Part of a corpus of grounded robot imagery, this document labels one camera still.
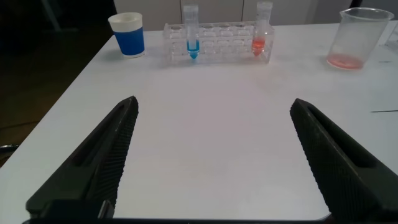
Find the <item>glass beaker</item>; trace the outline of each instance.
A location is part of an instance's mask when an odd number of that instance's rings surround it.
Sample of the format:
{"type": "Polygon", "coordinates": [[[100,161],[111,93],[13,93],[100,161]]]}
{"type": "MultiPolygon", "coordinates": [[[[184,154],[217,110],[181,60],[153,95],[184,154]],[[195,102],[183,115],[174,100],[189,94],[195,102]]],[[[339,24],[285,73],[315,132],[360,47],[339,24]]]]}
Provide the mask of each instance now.
{"type": "Polygon", "coordinates": [[[341,22],[327,61],[338,68],[361,69],[393,13],[355,7],[340,12],[341,22]]]}

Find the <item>tube with blue liquid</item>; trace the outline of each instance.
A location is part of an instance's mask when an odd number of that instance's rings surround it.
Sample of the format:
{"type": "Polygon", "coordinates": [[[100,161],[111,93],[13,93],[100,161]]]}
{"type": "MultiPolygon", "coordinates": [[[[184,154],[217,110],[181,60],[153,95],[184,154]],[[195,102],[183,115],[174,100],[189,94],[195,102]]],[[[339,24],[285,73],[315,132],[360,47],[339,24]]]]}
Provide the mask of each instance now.
{"type": "Polygon", "coordinates": [[[199,53],[199,7],[197,4],[184,6],[184,24],[187,31],[187,50],[191,58],[195,59],[199,53]]]}

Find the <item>blue and white cup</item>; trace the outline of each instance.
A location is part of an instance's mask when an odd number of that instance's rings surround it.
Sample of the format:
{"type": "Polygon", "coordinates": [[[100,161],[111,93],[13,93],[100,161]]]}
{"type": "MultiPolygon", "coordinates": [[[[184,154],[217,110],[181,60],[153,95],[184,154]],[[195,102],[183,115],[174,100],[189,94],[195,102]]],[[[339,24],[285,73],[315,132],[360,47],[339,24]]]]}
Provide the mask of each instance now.
{"type": "Polygon", "coordinates": [[[111,16],[108,21],[124,57],[135,58],[144,54],[144,32],[140,13],[120,13],[111,16]]]}

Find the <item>pink liquid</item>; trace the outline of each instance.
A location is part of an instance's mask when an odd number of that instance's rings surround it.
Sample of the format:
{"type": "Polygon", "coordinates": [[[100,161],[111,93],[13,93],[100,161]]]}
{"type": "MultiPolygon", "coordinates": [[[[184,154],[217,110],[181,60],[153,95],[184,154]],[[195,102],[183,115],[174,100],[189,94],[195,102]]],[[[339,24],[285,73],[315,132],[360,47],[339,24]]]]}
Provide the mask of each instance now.
{"type": "Polygon", "coordinates": [[[251,44],[251,49],[253,50],[254,56],[260,55],[264,51],[265,46],[266,46],[265,37],[255,37],[251,44]]]}
{"type": "Polygon", "coordinates": [[[361,69],[363,67],[363,61],[346,54],[330,54],[326,60],[338,68],[343,69],[361,69]]]}

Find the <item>white tabletop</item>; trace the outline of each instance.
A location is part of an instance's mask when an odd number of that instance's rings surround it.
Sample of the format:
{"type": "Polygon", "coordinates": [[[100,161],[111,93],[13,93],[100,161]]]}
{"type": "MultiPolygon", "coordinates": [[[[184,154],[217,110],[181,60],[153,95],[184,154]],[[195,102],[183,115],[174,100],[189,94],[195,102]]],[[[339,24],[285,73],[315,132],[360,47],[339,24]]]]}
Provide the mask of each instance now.
{"type": "MultiPolygon", "coordinates": [[[[384,43],[396,22],[390,22],[384,43]]],[[[0,223],[122,99],[139,115],[115,217],[314,220],[328,209],[289,109],[309,101],[398,173],[398,56],[377,46],[362,70],[325,62],[337,24],[279,26],[268,65],[167,67],[161,32],[122,59],[114,37],[0,169],[0,223]]]]}

